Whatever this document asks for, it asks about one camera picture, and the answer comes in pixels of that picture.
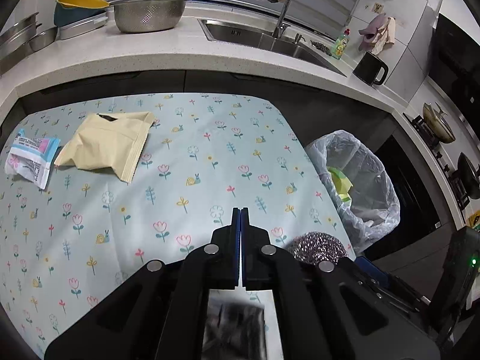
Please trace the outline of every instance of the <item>sink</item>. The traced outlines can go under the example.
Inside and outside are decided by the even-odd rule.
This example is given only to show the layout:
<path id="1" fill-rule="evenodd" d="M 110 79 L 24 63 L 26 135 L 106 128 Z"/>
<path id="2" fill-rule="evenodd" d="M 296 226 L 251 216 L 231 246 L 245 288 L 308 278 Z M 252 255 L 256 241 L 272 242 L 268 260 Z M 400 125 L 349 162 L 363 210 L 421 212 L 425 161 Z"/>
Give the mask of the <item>sink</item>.
<path id="1" fill-rule="evenodd" d="M 304 44 L 294 44 L 291 38 L 281 37 L 276 39 L 272 37 L 271 32 L 236 23 L 207 19 L 199 19 L 198 21 L 209 41 L 242 44 L 261 50 L 273 51 L 274 53 L 310 62 L 345 76 L 321 55 Z"/>

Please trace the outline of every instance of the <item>silver screw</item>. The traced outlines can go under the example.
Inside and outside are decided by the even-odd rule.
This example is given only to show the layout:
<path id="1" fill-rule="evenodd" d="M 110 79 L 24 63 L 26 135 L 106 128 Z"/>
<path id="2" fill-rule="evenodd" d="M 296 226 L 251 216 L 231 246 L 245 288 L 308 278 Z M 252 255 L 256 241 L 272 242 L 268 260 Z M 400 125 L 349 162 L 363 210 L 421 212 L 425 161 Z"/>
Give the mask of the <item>silver screw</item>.
<path id="1" fill-rule="evenodd" d="M 203 248 L 203 251 L 206 253 L 206 254 L 215 254 L 218 252 L 218 246 L 215 245 L 215 244 L 208 244 L 208 245 L 205 245 L 205 247 Z"/>
<path id="2" fill-rule="evenodd" d="M 147 264 L 147 269 L 150 272 L 159 271 L 161 267 L 162 267 L 162 263 L 160 261 L 158 261 L 157 259 L 153 259 L 152 261 L 149 261 L 148 264 Z"/>
<path id="3" fill-rule="evenodd" d="M 331 261 L 323 260 L 318 263 L 318 267 L 323 272 L 332 272 L 335 269 L 335 265 Z"/>
<path id="4" fill-rule="evenodd" d="M 263 245 L 260 250 L 263 254 L 266 254 L 267 256 L 271 256 L 272 254 L 275 254 L 277 252 L 277 248 L 273 245 Z"/>

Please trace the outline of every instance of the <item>floral tablecloth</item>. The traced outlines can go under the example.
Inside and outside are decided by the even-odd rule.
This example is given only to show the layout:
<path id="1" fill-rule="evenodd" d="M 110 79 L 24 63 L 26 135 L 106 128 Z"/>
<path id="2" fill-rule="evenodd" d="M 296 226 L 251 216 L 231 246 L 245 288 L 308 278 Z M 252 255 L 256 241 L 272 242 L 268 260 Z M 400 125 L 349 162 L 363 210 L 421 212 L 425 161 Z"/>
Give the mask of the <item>floral tablecloth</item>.
<path id="1" fill-rule="evenodd" d="M 234 207 L 273 244 L 322 231 L 355 258 L 303 147 L 280 112 L 255 98 L 155 93 L 90 100 L 27 116 L 27 137 L 73 136 L 88 113 L 156 115 L 131 184 L 112 171 L 52 168 L 45 190 L 0 177 L 0 302 L 36 354 L 151 259 L 171 263 L 209 242 Z M 265 304 L 267 350 L 281 356 L 269 291 L 235 296 Z"/>

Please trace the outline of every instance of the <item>kitchen counter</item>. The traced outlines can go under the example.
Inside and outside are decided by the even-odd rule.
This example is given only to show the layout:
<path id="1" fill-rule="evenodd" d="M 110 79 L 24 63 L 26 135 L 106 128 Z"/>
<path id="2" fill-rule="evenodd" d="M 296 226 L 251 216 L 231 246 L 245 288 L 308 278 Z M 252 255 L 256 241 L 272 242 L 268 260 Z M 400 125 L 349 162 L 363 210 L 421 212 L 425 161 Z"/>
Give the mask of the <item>kitchen counter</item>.
<path id="1" fill-rule="evenodd" d="M 231 12 L 225 9 L 187 7 L 177 27 L 169 31 L 145 34 L 122 34 L 111 20 L 93 32 L 60 40 L 27 57 L 0 79 L 0 123 L 18 98 L 41 89 L 105 74 L 154 69 L 199 69 L 228 71 L 286 80 L 324 89 L 380 108 L 393 115 L 404 128 L 434 174 L 452 212 L 457 229 L 464 227 L 461 212 L 448 182 L 432 153 L 402 115 L 408 103 L 363 83 L 352 75 L 344 61 L 324 56 L 346 76 L 314 64 L 274 52 L 231 43 L 210 42 L 197 18 L 218 19 L 273 30 L 271 18 Z M 328 44 L 325 39 L 295 27 L 285 36 L 301 33 L 310 46 L 310 39 Z"/>

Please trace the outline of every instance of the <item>trash can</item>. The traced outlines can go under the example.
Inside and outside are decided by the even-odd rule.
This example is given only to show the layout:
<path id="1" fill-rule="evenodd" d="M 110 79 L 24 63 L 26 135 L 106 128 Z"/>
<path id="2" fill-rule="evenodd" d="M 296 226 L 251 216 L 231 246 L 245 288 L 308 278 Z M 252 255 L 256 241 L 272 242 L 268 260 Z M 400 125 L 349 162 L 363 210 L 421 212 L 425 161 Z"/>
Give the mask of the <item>trash can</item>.
<path id="1" fill-rule="evenodd" d="M 350 237 L 356 254 L 390 233 L 400 223 L 400 202 L 382 162 L 352 134 L 338 130 L 306 149 Z M 327 167 L 341 170 L 353 186 L 351 207 L 335 190 Z"/>

